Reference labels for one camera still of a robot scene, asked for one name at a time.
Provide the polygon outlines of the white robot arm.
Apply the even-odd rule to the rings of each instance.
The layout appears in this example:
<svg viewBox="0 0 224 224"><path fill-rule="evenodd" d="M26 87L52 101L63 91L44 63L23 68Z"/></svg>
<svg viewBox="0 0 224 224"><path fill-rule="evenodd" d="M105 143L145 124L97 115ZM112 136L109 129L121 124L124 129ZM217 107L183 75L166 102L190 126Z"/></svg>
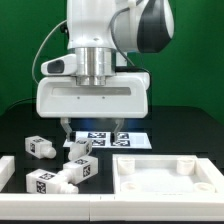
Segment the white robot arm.
<svg viewBox="0 0 224 224"><path fill-rule="evenodd" d="M126 118L148 113L150 73L129 52L158 53L174 35L168 0L67 0L68 53L41 65L37 112L61 120L72 135L72 118Z"/></svg>

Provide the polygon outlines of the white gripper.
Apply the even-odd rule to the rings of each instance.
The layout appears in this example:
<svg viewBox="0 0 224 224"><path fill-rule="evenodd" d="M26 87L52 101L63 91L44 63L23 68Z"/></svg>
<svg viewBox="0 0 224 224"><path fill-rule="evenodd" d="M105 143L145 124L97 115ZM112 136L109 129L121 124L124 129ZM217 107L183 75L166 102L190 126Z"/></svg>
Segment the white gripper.
<svg viewBox="0 0 224 224"><path fill-rule="evenodd" d="M61 118L68 141L75 141L70 118L117 118L111 140L116 141L123 118L148 113L149 74L118 73L104 86L78 86L74 77L46 77L38 85L36 109L41 117Z"/></svg>

